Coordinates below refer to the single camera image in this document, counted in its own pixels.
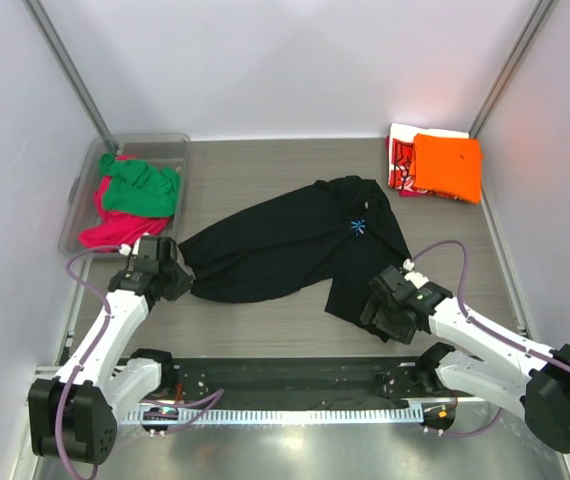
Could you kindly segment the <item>black t-shirt blue logo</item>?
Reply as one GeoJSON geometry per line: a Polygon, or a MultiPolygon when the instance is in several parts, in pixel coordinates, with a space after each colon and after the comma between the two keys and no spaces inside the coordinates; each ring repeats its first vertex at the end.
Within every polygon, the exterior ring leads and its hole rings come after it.
{"type": "Polygon", "coordinates": [[[358,176],[317,180],[244,209],[178,249],[196,297],[255,303],[328,280],[326,312],[356,326],[370,280],[411,256],[386,194],[358,176]]]}

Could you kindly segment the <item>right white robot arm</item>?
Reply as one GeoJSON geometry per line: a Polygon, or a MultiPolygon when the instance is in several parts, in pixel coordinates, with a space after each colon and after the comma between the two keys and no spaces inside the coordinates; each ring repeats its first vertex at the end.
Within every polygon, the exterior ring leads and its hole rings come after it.
{"type": "Polygon", "coordinates": [[[456,391],[522,419],[547,447],[570,453],[570,345],[559,349],[511,332],[414,270],[411,262],[375,276],[361,321],[410,343],[417,332],[438,343],[415,363],[427,395],[456,391]]]}

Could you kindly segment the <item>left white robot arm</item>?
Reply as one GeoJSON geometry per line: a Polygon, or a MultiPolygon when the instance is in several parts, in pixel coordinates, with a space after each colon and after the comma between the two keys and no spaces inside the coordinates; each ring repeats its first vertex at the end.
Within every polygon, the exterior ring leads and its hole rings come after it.
{"type": "Polygon", "coordinates": [[[32,452],[97,467],[110,455],[121,420],[143,399],[170,397],[178,385],[171,353],[140,348],[117,367],[130,338],[161,300],[187,293],[193,278],[174,239],[144,235],[125,267],[98,295],[102,309],[75,353],[28,392],[32,452]]]}

